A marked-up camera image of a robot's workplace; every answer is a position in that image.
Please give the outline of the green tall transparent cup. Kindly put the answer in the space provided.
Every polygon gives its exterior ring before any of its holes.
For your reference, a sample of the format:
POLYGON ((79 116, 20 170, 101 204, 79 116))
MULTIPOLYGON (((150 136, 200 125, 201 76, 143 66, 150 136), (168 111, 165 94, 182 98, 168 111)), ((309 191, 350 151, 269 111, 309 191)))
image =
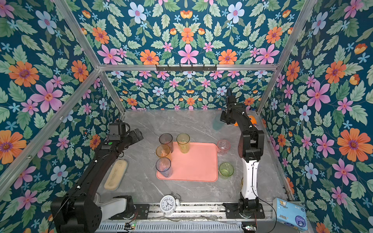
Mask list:
POLYGON ((188 153, 190 149, 190 136, 186 133, 181 133, 176 138, 179 149, 182 153, 188 153))

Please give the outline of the pink transparent cup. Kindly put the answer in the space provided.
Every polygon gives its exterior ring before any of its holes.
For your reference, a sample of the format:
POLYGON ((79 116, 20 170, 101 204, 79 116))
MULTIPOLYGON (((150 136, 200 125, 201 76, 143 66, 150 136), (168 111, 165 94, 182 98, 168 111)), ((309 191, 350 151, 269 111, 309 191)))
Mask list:
POLYGON ((219 140, 216 145, 219 156, 227 154, 231 148, 230 142, 226 139, 219 140))

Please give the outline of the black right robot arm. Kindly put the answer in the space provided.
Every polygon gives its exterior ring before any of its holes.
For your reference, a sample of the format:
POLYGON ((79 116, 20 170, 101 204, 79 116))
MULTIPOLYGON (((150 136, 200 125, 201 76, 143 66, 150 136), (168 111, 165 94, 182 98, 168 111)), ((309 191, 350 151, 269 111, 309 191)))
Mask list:
POLYGON ((245 105, 237 101, 230 88, 226 92, 226 108, 221 113, 220 121, 227 125, 236 123, 241 131, 238 154, 243 162, 243 185, 238 211, 241 216, 250 217, 259 211, 257 171, 264 153, 264 132, 252 123, 245 105))

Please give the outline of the teal frosted cup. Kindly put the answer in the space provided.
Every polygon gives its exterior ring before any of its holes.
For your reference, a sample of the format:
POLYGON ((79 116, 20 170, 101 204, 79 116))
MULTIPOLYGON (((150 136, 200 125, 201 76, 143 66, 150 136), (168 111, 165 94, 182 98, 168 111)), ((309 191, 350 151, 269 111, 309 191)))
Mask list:
POLYGON ((219 131, 224 125, 225 123, 221 121, 219 117, 215 118, 212 123, 212 127, 215 131, 219 131))

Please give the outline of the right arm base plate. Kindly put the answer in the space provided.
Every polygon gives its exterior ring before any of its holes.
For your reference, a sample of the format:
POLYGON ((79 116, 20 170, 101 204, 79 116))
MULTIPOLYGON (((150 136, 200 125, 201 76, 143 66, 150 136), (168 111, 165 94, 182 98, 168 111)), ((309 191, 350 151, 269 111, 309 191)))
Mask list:
POLYGON ((223 203, 227 219, 264 219, 263 205, 259 203, 258 209, 240 210, 238 203, 223 203))

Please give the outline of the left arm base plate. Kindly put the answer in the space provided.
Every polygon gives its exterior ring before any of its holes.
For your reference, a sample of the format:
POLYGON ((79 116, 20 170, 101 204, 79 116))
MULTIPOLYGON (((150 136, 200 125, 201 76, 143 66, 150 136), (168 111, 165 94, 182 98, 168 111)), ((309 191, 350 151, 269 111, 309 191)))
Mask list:
POLYGON ((110 220, 145 220, 150 212, 149 204, 134 204, 129 210, 116 214, 110 220))

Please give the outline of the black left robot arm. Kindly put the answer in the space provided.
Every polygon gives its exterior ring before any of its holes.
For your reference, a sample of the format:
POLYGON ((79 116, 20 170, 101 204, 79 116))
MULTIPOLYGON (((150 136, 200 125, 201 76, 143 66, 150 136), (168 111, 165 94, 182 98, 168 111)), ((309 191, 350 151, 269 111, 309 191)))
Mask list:
POLYGON ((94 158, 76 184, 51 203, 58 233, 94 233, 103 220, 102 209, 94 196, 107 171, 120 153, 143 139, 140 129, 118 120, 109 125, 109 135, 94 150, 94 158))

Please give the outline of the blue transparent cup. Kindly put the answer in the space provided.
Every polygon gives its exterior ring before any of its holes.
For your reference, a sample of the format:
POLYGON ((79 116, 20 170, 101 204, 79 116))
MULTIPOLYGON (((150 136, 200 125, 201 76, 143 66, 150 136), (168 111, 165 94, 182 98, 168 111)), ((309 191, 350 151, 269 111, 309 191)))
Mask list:
POLYGON ((156 170, 164 177, 169 178, 173 174, 172 162, 167 157, 159 158, 155 164, 156 170))

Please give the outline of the yellow transparent cup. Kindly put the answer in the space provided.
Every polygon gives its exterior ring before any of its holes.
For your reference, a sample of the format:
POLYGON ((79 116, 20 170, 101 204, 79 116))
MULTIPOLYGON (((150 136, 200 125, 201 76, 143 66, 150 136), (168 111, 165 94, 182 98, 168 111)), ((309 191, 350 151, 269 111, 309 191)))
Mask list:
POLYGON ((159 145, 155 151, 159 158, 165 158, 171 154, 171 149, 168 145, 159 145))

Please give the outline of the green short cup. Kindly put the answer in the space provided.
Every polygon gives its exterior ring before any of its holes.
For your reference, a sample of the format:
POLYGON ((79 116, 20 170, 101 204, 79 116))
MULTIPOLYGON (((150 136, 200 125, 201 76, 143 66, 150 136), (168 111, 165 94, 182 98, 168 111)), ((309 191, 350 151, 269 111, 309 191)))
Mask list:
POLYGON ((222 178, 231 177, 234 174, 234 171, 234 167, 228 162, 219 165, 219 173, 222 178))

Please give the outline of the grey transparent cup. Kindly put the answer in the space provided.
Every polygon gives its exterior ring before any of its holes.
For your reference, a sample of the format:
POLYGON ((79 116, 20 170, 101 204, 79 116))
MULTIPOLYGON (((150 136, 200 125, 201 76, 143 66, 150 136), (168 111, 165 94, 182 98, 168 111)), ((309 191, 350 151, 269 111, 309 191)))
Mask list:
POLYGON ((159 142, 162 145, 167 145, 170 148, 170 152, 173 153, 173 136, 170 133, 164 133, 159 137, 159 142))

